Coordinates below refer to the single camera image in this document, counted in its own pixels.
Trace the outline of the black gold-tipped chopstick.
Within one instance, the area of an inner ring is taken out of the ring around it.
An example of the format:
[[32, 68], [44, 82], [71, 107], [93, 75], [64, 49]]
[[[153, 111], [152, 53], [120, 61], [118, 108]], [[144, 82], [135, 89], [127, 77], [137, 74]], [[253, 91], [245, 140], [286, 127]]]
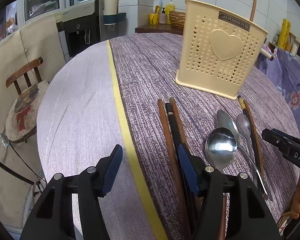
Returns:
[[261, 145], [258, 138], [258, 133], [255, 127], [255, 123], [253, 120], [253, 116], [249, 105], [246, 100], [244, 100], [240, 95], [238, 96], [239, 105], [243, 111], [243, 113], [247, 116], [249, 126], [250, 126], [250, 138], [253, 146], [254, 158], [256, 162], [256, 166], [259, 168], [261, 172], [261, 176], [264, 177], [264, 168], [263, 168], [263, 157], [261, 154]]

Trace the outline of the brown wooden chopstick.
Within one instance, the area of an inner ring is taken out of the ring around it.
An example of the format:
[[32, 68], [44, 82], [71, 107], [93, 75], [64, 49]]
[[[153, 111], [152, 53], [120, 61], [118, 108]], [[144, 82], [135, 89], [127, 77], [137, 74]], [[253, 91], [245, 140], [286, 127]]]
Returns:
[[255, 158], [257, 159], [258, 167], [260, 168], [261, 177], [264, 178], [263, 157], [262, 157], [262, 153], [261, 153], [261, 144], [260, 144], [260, 140], [258, 137], [258, 132], [257, 132], [256, 126], [255, 126], [255, 122], [254, 122], [253, 115], [251, 113], [249, 104], [248, 104], [247, 100], [245, 100], [245, 99], [243, 100], [243, 102], [244, 102], [245, 108], [247, 109], [248, 118], [250, 121], [251, 134], [254, 139], [253, 146], [257, 152], [257, 154], [256, 154], [257, 156]]
[[[183, 123], [182, 123], [182, 120], [180, 118], [180, 114], [179, 114], [179, 111], [178, 111], [176, 100], [174, 98], [169, 98], [169, 101], [170, 101], [170, 104], [172, 106], [175, 119], [177, 121], [181, 142], [184, 143], [187, 148], [189, 148], [189, 145], [188, 145], [187, 139], [186, 139], [186, 135], [185, 135], [185, 131], [184, 131], [184, 127], [183, 127]], [[196, 204], [197, 210], [199, 211], [200, 208], [201, 208], [201, 205], [202, 205], [202, 200], [198, 197], [195, 197], [194, 202]]]
[[172, 178], [174, 180], [174, 185], [175, 185], [175, 189], [176, 189], [176, 193], [177, 193], [178, 206], [180, 209], [182, 226], [185, 230], [185, 239], [189, 239], [190, 230], [189, 230], [189, 221], [188, 221], [188, 216], [187, 216], [186, 202], [185, 202], [185, 197], [184, 197], [184, 192], [183, 192], [183, 185], [182, 185], [181, 177], [180, 177], [180, 173], [179, 173], [179, 168], [178, 168], [178, 164], [177, 164], [177, 159], [175, 156], [173, 139], [172, 139], [170, 127], [168, 124], [168, 119], [167, 119], [166, 112], [165, 112], [164, 102], [161, 99], [158, 99], [157, 103], [158, 103], [160, 121], [162, 124], [162, 129], [164, 132], [164, 137], [165, 137], [166, 146], [167, 146], [170, 171], [172, 174]]

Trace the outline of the large steel spoon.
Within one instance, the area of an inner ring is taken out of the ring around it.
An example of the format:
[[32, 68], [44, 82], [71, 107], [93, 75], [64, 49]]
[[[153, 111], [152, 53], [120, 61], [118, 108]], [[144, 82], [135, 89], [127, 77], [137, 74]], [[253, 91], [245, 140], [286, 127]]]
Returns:
[[224, 127], [214, 129], [205, 143], [207, 161], [221, 173], [236, 156], [237, 142], [233, 133]]

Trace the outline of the small steel spoon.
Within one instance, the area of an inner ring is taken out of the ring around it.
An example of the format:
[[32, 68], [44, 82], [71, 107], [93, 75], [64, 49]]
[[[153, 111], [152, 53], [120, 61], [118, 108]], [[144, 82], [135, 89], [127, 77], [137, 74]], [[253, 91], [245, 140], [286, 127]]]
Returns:
[[239, 133], [246, 140], [248, 151], [249, 151], [249, 158], [253, 163], [253, 165], [252, 165], [253, 182], [255, 183], [256, 186], [258, 186], [258, 175], [257, 175], [256, 169], [255, 169], [256, 165], [255, 165], [255, 161], [254, 161], [253, 147], [252, 147], [252, 143], [250, 141], [251, 128], [250, 128], [250, 123], [249, 123], [248, 117], [244, 113], [239, 114], [236, 118], [236, 125], [237, 125]]

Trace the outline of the purple floral cloth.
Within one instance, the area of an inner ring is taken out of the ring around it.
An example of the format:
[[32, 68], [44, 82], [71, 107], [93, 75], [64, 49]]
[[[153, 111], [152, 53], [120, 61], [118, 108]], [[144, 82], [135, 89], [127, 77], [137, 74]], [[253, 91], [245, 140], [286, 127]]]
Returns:
[[260, 54], [256, 66], [285, 98], [300, 134], [300, 61], [280, 48], [275, 49], [271, 55], [272, 60]]

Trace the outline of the medium steel spoon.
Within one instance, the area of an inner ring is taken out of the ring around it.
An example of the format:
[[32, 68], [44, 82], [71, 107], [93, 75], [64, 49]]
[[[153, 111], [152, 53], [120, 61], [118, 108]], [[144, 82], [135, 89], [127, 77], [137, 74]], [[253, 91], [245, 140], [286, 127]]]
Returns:
[[252, 171], [254, 171], [256, 173], [257, 181], [260, 182], [264, 194], [268, 197], [268, 199], [270, 201], [273, 201], [271, 192], [270, 192], [266, 182], [262, 178], [261, 173], [260, 173], [259, 169], [257, 168], [255, 162], [252, 160], [251, 156], [248, 154], [248, 152], [244, 149], [244, 147], [239, 142], [239, 131], [237, 129], [237, 126], [236, 126], [234, 120], [225, 111], [218, 110], [217, 111], [217, 124], [219, 127], [227, 128], [228, 130], [230, 130], [232, 132], [232, 134], [234, 135], [234, 137], [236, 139], [238, 150], [241, 152], [241, 154], [245, 158], [248, 165], [252, 168]]

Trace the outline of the wooden chair with cushion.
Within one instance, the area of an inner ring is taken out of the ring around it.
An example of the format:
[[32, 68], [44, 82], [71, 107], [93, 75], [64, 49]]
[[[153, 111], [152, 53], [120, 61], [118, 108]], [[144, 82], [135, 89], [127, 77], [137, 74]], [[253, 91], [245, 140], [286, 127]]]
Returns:
[[6, 136], [13, 143], [27, 141], [36, 134], [38, 109], [49, 87], [39, 73], [42, 63], [42, 57], [34, 59], [6, 80], [6, 87], [14, 84], [18, 93], [6, 120]]

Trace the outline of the cream plastic utensil holder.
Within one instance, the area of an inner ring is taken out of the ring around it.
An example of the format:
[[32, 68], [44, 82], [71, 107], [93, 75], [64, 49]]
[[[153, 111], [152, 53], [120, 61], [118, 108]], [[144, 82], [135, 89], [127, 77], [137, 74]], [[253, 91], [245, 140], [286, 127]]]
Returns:
[[186, 0], [177, 84], [236, 100], [268, 35], [232, 11]]

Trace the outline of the chopstick in holder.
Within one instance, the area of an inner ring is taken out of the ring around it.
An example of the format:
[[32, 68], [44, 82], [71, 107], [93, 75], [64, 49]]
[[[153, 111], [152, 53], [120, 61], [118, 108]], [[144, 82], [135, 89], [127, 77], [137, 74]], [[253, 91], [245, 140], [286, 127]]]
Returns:
[[253, 0], [253, 5], [251, 8], [251, 13], [250, 13], [250, 17], [249, 17], [249, 21], [251, 21], [251, 22], [253, 22], [253, 20], [254, 20], [256, 4], [257, 4], [257, 0]]

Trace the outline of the purple woven tablecloth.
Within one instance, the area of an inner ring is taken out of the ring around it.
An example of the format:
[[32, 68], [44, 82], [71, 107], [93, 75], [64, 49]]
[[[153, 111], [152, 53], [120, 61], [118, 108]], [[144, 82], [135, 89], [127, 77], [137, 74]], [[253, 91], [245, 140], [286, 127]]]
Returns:
[[[204, 161], [204, 144], [217, 125], [217, 111], [222, 109], [235, 120], [241, 108], [237, 100], [175, 83], [183, 43], [180, 35], [134, 34], [109, 43], [130, 134], [157, 214], [168, 239], [185, 239], [157, 100], [176, 100], [190, 152]], [[260, 137], [264, 178], [273, 197], [266, 203], [277, 222], [295, 191], [300, 169], [261, 141], [261, 133], [275, 128], [300, 137], [298, 126], [282, 94], [256, 67], [239, 94], [249, 103]]]

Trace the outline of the wooden side counter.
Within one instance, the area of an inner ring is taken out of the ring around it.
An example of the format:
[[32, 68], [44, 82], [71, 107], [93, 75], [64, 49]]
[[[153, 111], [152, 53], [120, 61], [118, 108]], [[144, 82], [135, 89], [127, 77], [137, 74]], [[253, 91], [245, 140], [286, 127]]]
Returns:
[[171, 33], [183, 35], [183, 29], [178, 29], [169, 24], [145, 24], [135, 28], [136, 33]]

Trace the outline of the yellow soap bottle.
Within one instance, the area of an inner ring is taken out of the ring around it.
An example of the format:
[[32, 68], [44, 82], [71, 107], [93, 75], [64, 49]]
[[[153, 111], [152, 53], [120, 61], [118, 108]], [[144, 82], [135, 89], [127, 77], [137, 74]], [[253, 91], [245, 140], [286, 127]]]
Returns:
[[173, 4], [173, 0], [170, 0], [168, 5], [165, 7], [165, 15], [166, 15], [166, 24], [171, 24], [170, 22], [170, 12], [175, 11], [175, 5]]

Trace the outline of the yellow mug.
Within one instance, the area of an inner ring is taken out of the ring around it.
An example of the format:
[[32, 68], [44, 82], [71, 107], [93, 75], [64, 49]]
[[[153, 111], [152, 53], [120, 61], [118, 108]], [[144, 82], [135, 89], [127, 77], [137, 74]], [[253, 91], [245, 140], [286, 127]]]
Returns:
[[155, 13], [149, 14], [148, 20], [150, 25], [159, 24], [159, 14], [155, 14]]

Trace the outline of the water dispenser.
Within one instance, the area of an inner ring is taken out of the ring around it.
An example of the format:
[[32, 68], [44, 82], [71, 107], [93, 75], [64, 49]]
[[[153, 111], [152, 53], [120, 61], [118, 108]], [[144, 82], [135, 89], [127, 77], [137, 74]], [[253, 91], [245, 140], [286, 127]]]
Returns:
[[70, 57], [103, 41], [104, 0], [87, 0], [61, 12]]

